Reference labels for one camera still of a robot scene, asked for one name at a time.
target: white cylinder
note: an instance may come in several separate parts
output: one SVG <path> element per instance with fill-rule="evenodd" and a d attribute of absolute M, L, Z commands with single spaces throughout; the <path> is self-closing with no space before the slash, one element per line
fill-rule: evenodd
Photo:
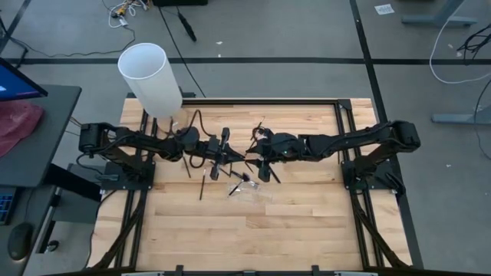
<path fill-rule="evenodd" d="M 181 108 L 183 97 L 160 46 L 141 43 L 129 47 L 117 67 L 150 116 L 169 117 Z"/>

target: plastic packaging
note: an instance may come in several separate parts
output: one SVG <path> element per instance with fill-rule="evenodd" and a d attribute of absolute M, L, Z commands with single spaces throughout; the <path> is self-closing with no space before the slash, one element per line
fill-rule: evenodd
<path fill-rule="evenodd" d="M 237 186 L 237 183 L 227 184 L 227 194 L 229 194 Z M 229 200 L 240 202 L 249 202 L 254 204 L 266 204 L 272 202 L 272 194 L 267 190 L 264 184 L 251 184 L 250 182 L 242 182 L 240 186 L 229 195 Z"/>
<path fill-rule="evenodd" d="M 181 108 L 183 97 L 160 46 L 136 44 L 121 54 L 117 67 L 150 116 L 167 118 Z"/>

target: white wire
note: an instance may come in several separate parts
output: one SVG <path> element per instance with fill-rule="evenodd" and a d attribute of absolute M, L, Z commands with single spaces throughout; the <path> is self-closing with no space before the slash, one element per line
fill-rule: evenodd
<path fill-rule="evenodd" d="M 119 5 L 115 5 L 110 11 L 109 11 L 109 17 L 108 17 L 108 20 L 107 20 L 107 24 L 109 25 L 109 27 L 111 28 L 119 28 L 119 27 L 122 27 L 123 25 L 122 24 L 119 24 L 119 25 L 112 25 L 110 23 L 110 20 L 112 19 L 111 15 L 113 14 L 113 11 L 114 9 L 116 9 L 117 7 L 120 7 L 122 5 L 125 5 L 127 3 L 127 1 L 124 1 L 123 3 L 119 4 Z M 131 3 L 128 5 L 128 8 L 127 10 L 130 12 L 130 15 L 135 17 L 137 15 L 137 10 L 134 8 L 134 7 L 141 7 L 141 5 L 137 4 L 137 3 Z"/>
<path fill-rule="evenodd" d="M 431 56 L 430 56 L 430 69 L 431 69 L 431 72 L 433 73 L 433 76 L 437 80 L 443 82 L 444 84 L 463 84 L 463 83 L 470 82 L 470 81 L 480 81 L 483 78 L 487 78 L 487 77 L 491 76 L 491 72 L 490 72 L 488 74 L 485 74 L 482 77 L 478 77 L 478 78 L 474 78 L 474 79 L 470 79 L 470 80 L 448 81 L 448 80 L 442 80 L 440 77 L 438 77 L 437 76 L 437 73 L 435 73 L 435 70 L 433 69 L 433 64 L 431 63 L 431 61 L 433 60 L 433 55 L 435 54 L 435 50 L 437 49 L 437 45 L 438 45 L 438 41 L 440 40 L 440 36 L 442 35 L 442 32 L 443 32 L 444 28 L 447 26 L 447 24 L 450 21 L 450 19 L 460 10 L 460 7 L 462 7 L 462 5 L 460 5 L 459 8 L 457 8 L 453 12 L 453 14 L 451 16 L 449 16 L 449 18 L 447 19 L 447 22 L 445 22 L 445 24 L 443 24 L 443 27 L 441 28 L 440 32 L 438 33 L 437 39 L 435 40 L 435 45 L 433 46 L 433 50 L 431 51 Z"/>

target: keyboard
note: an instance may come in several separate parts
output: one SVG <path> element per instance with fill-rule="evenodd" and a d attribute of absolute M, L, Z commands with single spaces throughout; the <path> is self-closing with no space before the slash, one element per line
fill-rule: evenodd
<path fill-rule="evenodd" d="M 18 195 L 18 188 L 0 186 L 0 226 L 8 225 L 14 212 Z"/>

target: wooden tabletop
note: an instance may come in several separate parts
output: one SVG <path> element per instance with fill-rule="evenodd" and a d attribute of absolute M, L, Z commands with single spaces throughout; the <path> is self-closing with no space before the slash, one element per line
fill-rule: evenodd
<path fill-rule="evenodd" d="M 351 99 L 351 103 L 357 129 L 377 122 L 370 99 Z M 189 120 L 196 108 L 185 107 Z M 263 117 L 262 125 L 275 133 L 338 134 L 334 109 L 328 105 L 212 105 L 199 109 L 206 131 L 219 136 L 223 127 L 229 127 L 229 144 L 242 154 L 251 144 L 252 128 Z M 140 103 L 126 99 L 121 126 L 138 130 L 141 114 Z M 198 121 L 194 125 L 200 128 Z M 202 140 L 207 138 L 200 132 Z M 375 147 L 363 147 L 362 153 Z M 218 181 L 212 181 L 208 169 L 201 201 L 203 168 L 190 168 L 189 178 L 183 161 L 171 163 L 158 156 L 154 160 L 155 183 L 147 199 L 137 270 L 172 271 L 177 264 L 187 271 L 308 271 L 312 265 L 321 270 L 362 269 L 351 201 L 336 154 L 319 163 L 274 164 L 282 184 L 273 178 L 261 183 L 253 168 L 251 177 L 261 183 L 259 191 L 245 189 L 231 197 L 227 196 L 229 187 L 238 179 L 221 173 Z M 249 171 L 243 163 L 234 163 L 233 169 Z M 101 206 L 89 266 L 101 259 L 119 234 L 126 195 L 125 191 L 116 192 Z M 372 190 L 371 198 L 380 234 L 401 260 L 410 264 L 394 195 Z M 374 265 L 370 235 L 366 231 L 365 235 Z"/>

